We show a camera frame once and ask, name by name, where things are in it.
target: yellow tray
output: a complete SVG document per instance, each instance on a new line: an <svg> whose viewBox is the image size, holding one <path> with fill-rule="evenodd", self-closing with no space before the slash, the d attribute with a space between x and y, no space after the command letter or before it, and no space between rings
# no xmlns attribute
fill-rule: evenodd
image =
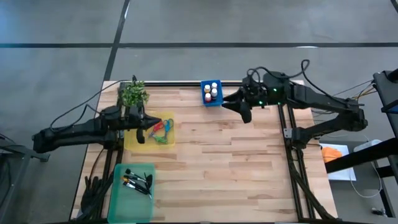
<svg viewBox="0 0 398 224"><path fill-rule="evenodd" d="M159 111L159 112L148 112L148 115L154 116L156 118L161 118L162 121L166 119L173 119L174 120L174 113L173 112L166 112L166 111ZM170 128L169 133L167 133L167 143L160 143L156 142L153 137L149 138L149 134L152 132L154 127L149 128L147 131L144 131L145 143L139 144L137 142L136 133L137 130L133 129L130 131L124 132L124 148L129 151L143 151L145 149L161 149L163 147L172 147L175 144L174 139L174 124ZM164 136L165 129L162 128L155 132L157 136Z"/></svg>

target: small bottle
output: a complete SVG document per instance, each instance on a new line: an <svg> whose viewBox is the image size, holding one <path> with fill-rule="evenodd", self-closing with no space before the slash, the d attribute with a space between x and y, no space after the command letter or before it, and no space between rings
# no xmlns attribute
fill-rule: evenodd
<svg viewBox="0 0 398 224"><path fill-rule="evenodd" d="M211 89L214 89L214 88L217 89L217 83L212 83L211 84Z"/></svg>
<svg viewBox="0 0 398 224"><path fill-rule="evenodd" d="M206 101L207 103L211 101L211 95L210 95L210 93L206 93L206 94L205 94L205 101Z"/></svg>
<svg viewBox="0 0 398 224"><path fill-rule="evenodd" d="M210 93L210 85L205 85L205 89L203 91L205 91L205 93Z"/></svg>
<svg viewBox="0 0 398 224"><path fill-rule="evenodd" d="M211 90L211 99L213 100L217 99L217 89Z"/></svg>

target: gray floor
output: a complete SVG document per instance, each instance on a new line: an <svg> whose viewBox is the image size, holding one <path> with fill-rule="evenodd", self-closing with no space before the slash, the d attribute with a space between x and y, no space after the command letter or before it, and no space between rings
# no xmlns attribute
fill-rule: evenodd
<svg viewBox="0 0 398 224"><path fill-rule="evenodd" d="M0 43L113 42L124 0L0 0ZM390 0L135 0L121 42L393 42L398 13ZM30 137L98 91L110 49L0 49L0 133L32 146ZM308 76L336 93L398 67L398 48L341 49L119 49L111 80L239 80L263 65L288 74L311 60ZM353 90L343 96L351 96ZM377 95L361 100L369 127L336 133L344 140L385 140L392 131ZM67 124L80 111L59 122ZM92 117L87 113L85 118ZM14 206L13 223L67 220L85 146L63 147L48 163L32 160ZM379 197L364 199L332 183L339 217L368 217Z"/></svg>

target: wooden table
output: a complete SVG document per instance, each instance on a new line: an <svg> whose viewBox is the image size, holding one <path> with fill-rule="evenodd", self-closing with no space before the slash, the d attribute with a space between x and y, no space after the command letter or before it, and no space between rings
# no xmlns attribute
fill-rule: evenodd
<svg viewBox="0 0 398 224"><path fill-rule="evenodd" d="M115 85L102 92L98 110L116 103L117 88ZM236 89L224 87L223 94ZM244 124L233 111L205 108L200 87L146 90L150 94L146 111L173 111L176 133L175 147L170 149L140 153L124 150L123 163L155 164L153 222L297 221L276 106L254 108L252 122ZM310 109L294 113L297 126L313 125ZM71 218L80 209L84 176L89 176L101 149L99 144L88 146ZM94 174L99 177L105 157L103 153L95 169ZM311 190L326 210L337 217L320 148L308 145L304 159ZM108 213L110 193L111 190L104 201L103 217ZM305 200L301 202L308 217Z"/></svg>

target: green potted plant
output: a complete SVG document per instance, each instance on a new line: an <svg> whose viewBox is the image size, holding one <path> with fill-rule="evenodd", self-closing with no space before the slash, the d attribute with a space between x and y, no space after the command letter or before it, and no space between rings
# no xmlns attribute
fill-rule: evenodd
<svg viewBox="0 0 398 224"><path fill-rule="evenodd" d="M134 80L127 83L122 92L123 105L130 107L139 103L147 103L149 94L144 90L144 82Z"/></svg>

